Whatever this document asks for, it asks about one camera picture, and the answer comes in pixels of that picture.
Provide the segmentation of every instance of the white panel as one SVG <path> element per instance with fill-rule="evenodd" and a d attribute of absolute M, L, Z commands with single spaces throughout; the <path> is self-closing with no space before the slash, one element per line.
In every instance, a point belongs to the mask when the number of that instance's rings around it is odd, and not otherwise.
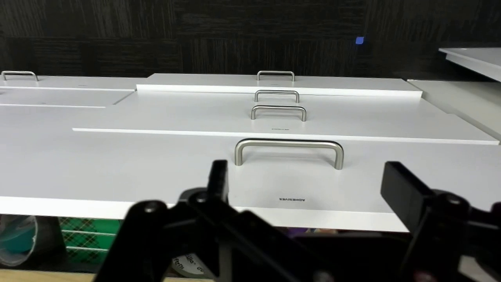
<path fill-rule="evenodd" d="M 343 171 L 332 167 L 332 152 L 300 149 L 247 149 L 236 167 L 238 136 L 75 133 L 67 125 L 95 111 L 1 113 L 12 120 L 0 116 L 0 213 L 22 207 L 25 214 L 122 218 L 131 202 L 174 203 L 183 189 L 203 185 L 216 158 L 230 160 L 231 203 L 277 225 L 402 230 L 379 196 L 386 160 L 399 160 L 430 186 L 480 207 L 501 199 L 496 146 L 339 141 Z M 53 127 L 40 130 L 48 120 Z M 280 196 L 307 200 L 282 202 Z"/>
<path fill-rule="evenodd" d="M 260 103 L 291 103 L 263 97 Z M 444 114 L 426 100 L 396 97 L 307 95 L 300 105 L 308 111 L 260 113 L 250 119 L 253 95 L 233 94 L 133 94 L 119 106 L 102 111 L 76 131 L 130 133 L 206 133 L 220 136 L 288 136 L 405 142 L 498 144 L 498 139 L 452 114 Z"/>
<path fill-rule="evenodd" d="M 133 91 L 0 88 L 0 106 L 97 106 L 117 103 Z"/>
<path fill-rule="evenodd" d="M 419 99 L 421 91 L 397 78 L 352 77 L 266 77 L 255 75 L 206 75 L 206 73 L 155 73 L 138 84 L 138 91 L 188 91 L 244 94 L 257 89 L 296 89 L 300 94 L 332 95 L 390 95 Z"/>
<path fill-rule="evenodd" d="M 410 80 L 424 99 L 501 139 L 501 83 Z"/>
<path fill-rule="evenodd" d="M 440 48 L 448 59 L 501 81 L 501 48 Z"/>
<path fill-rule="evenodd" d="M 39 75 L 36 81 L 26 75 L 8 75 L 6 80 L 0 78 L 1 88 L 34 88 L 34 89 L 100 89 L 100 91 L 133 91 L 144 78 L 120 78 L 120 77 L 45 77 Z"/>

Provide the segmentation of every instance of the blue light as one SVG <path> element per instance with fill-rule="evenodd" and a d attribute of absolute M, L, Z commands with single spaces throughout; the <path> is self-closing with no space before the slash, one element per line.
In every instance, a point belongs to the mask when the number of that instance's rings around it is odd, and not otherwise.
<path fill-rule="evenodd" d="M 363 45 L 365 44 L 365 37 L 363 36 L 357 36 L 355 37 L 355 45 Z"/>

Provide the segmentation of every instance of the white drawer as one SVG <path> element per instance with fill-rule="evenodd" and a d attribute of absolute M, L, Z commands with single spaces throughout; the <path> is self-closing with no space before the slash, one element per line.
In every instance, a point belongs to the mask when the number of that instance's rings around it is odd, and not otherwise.
<path fill-rule="evenodd" d="M 55 77 L 37 75 L 37 80 L 31 75 L 6 75 L 0 78 L 0 89 L 20 88 L 20 89 L 120 89 L 133 91 L 136 84 L 144 78 L 120 78 L 120 77 Z"/>
<path fill-rule="evenodd" d="M 399 78 L 305 77 L 296 75 L 220 75 L 220 73 L 153 73 L 138 83 L 138 91 L 186 92 L 255 92 L 257 89 L 296 89 L 300 94 L 386 95 L 419 99 L 421 91 Z"/>
<path fill-rule="evenodd" d="M 257 111 L 255 105 L 300 105 L 299 111 Z M 263 97 L 253 94 L 139 92 L 73 125 L 78 131 L 200 133 L 219 136 L 332 138 L 402 142 L 499 144 L 426 100 L 360 95 Z"/>
<path fill-rule="evenodd" d="M 105 108 L 117 103 L 131 92 L 133 91 L 120 89 L 0 88 L 0 106 Z"/>
<path fill-rule="evenodd" d="M 0 213 L 122 218 L 133 202 L 175 203 L 183 189 L 203 186 L 217 158 L 230 161 L 231 205 L 275 225 L 404 230 L 379 196 L 388 160 L 479 207 L 501 199 L 496 146 L 339 141 L 346 158 L 336 171 L 333 152 L 318 149 L 249 147 L 235 166 L 239 139 L 12 131 L 0 142 Z"/>

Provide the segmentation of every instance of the shelf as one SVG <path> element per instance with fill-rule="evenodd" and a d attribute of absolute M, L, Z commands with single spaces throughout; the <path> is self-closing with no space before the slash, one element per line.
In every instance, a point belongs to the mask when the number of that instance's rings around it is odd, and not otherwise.
<path fill-rule="evenodd" d="M 440 48 L 446 59 L 471 69 L 480 75 L 501 81 L 501 47 L 499 48 Z"/>

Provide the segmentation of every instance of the drawer handle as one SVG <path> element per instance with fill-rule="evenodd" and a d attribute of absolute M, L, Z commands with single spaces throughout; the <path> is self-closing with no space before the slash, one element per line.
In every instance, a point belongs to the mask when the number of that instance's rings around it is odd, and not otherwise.
<path fill-rule="evenodd" d="M 280 95 L 285 95 L 285 94 L 291 94 L 296 97 L 296 102 L 299 103 L 300 99 L 299 99 L 299 92 L 297 91 L 293 91 L 293 89 L 258 89 L 255 91 L 253 94 L 253 100 L 255 102 L 260 102 L 260 95 L 267 95 L 267 94 L 280 94 Z"/>
<path fill-rule="evenodd" d="M 250 109 L 250 119 L 257 117 L 257 111 L 300 111 L 300 120 L 308 119 L 307 109 L 300 105 L 255 105 Z"/>
<path fill-rule="evenodd" d="M 261 75 L 291 75 L 293 81 L 296 81 L 296 73 L 293 70 L 258 70 L 255 78 L 260 80 Z"/>
<path fill-rule="evenodd" d="M 8 75 L 31 75 L 36 81 L 39 81 L 37 75 L 31 70 L 3 70 L 1 72 L 3 80 L 6 80 Z"/>
<path fill-rule="evenodd" d="M 235 164 L 244 163 L 246 147 L 313 147 L 313 149 L 332 149 L 335 152 L 333 167 L 341 171 L 344 164 L 344 149 L 335 141 L 314 141 L 314 139 L 261 139 L 249 138 L 241 139 L 235 147 Z"/>

